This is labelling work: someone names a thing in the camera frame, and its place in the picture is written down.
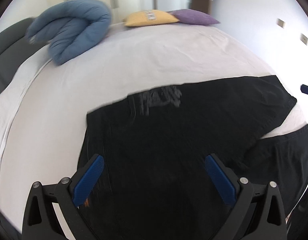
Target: yellow pillow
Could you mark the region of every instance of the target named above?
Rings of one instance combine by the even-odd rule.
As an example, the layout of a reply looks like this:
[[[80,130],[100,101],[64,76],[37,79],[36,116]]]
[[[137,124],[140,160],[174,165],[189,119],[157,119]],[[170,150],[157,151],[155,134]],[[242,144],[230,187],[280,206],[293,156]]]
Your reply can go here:
[[[125,21],[125,26],[140,27],[157,24],[175,23],[179,19],[160,10],[141,11],[130,14]]]

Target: white bed sheet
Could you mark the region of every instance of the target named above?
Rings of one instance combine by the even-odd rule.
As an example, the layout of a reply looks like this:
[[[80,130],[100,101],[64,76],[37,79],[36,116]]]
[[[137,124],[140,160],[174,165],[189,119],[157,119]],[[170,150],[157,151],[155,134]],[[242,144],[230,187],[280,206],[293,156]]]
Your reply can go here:
[[[21,231],[32,183],[53,184],[75,173],[87,112],[156,86],[272,74],[245,46],[211,26],[127,30],[114,25],[103,42],[62,66],[48,61],[44,47],[19,68],[0,96],[0,210]],[[4,114],[7,109],[13,110]],[[264,137],[306,123],[297,104]]]

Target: cushion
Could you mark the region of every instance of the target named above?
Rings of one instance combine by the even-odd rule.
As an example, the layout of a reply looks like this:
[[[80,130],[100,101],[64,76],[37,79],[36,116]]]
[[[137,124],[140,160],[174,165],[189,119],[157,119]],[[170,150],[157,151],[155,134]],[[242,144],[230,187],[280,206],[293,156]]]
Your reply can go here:
[[[175,23],[179,20],[173,15],[160,10],[148,10],[130,14],[125,21],[128,27],[140,27],[149,25],[158,25],[166,23]]]
[[[212,16],[206,13],[191,9],[181,9],[181,10],[171,11],[170,14],[179,19],[180,23],[196,24],[196,25],[211,25],[220,23],[218,20],[215,20]]]
[[[110,9],[99,0],[69,0],[39,15],[25,37],[31,43],[51,41],[48,53],[61,65],[98,44],[111,20]]]

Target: blue gripper pad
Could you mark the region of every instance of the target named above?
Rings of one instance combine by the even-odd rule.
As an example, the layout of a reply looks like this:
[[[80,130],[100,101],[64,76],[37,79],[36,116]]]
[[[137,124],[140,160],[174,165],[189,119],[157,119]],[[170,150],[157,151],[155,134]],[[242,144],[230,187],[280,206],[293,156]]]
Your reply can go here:
[[[102,156],[98,156],[74,188],[73,203],[76,207],[84,204],[102,174],[103,169],[104,158]]]
[[[301,92],[308,95],[308,86],[307,85],[302,85],[301,86]]]
[[[205,170],[214,183],[223,202],[234,207],[236,203],[235,187],[211,155],[205,158]]]

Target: purple pillow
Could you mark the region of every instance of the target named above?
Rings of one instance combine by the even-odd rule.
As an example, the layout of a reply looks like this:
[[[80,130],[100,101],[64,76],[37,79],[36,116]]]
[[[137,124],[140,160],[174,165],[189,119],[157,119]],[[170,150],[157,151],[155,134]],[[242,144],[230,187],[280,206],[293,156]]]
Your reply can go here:
[[[215,20],[212,16],[206,13],[191,9],[181,9],[181,10],[171,11],[170,14],[179,19],[180,23],[196,24],[196,25],[211,25],[220,23],[218,20]]]

